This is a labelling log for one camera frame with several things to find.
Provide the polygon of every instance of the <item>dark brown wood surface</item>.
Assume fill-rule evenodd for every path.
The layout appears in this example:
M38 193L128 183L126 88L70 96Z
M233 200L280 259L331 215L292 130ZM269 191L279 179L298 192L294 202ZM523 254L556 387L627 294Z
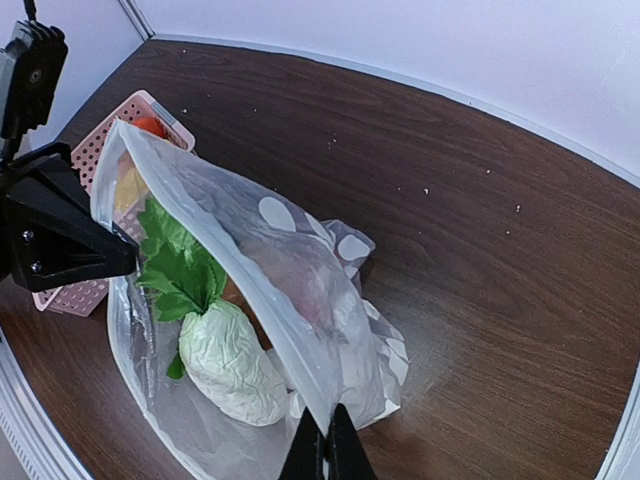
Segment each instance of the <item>dark brown wood surface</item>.
M435 95L186 43L146 43L63 138L141 88L201 156L377 242L365 296L411 360L402 409L362 432L381 479L594 478L640 351L636 189ZM0 287L27 378L96 478L182 478L119 377L104 316L41 315Z

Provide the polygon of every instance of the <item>black cable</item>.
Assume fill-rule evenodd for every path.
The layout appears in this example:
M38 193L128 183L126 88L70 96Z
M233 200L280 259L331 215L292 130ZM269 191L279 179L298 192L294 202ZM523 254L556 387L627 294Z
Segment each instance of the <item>black cable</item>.
M36 21L36 2L35 0L24 0L24 9L27 12L27 18L32 22Z

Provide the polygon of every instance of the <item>white vegetable stem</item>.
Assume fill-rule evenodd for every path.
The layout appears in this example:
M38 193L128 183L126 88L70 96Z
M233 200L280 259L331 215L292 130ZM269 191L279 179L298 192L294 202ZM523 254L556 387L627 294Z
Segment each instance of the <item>white vegetable stem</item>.
M284 416L285 381L235 305L218 299L204 315L187 315L180 356L193 383L230 417L261 427Z

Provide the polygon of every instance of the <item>perforated plastic basket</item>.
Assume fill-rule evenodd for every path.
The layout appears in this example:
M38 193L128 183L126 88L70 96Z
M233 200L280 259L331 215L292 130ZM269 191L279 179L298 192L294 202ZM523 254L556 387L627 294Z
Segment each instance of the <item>perforated plastic basket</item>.
M140 117L157 118L162 122L171 142L188 151L194 149L196 140L191 132L148 92L140 90L111 112L71 153L73 167L79 170L80 182L89 194L91 194L93 175L100 160L100 153L111 125L116 118L133 122ZM107 296L107 291L108 280L91 280L34 293L33 299L40 311L50 310L86 317Z

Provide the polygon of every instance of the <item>translucent plastic bag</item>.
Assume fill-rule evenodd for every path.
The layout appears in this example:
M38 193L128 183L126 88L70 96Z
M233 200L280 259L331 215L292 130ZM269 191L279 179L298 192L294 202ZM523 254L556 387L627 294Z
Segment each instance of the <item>translucent plastic bag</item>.
M145 418L197 478L278 476L304 407L326 434L337 403L361 428L397 410L404 339L362 300L358 269L374 248L339 221L320 223L280 195L117 121L94 179L93 218L140 240L153 196L238 286L290 388L285 417L251 427L185 376L166 376L180 325L154 322L138 274L111 280L108 327L118 367Z

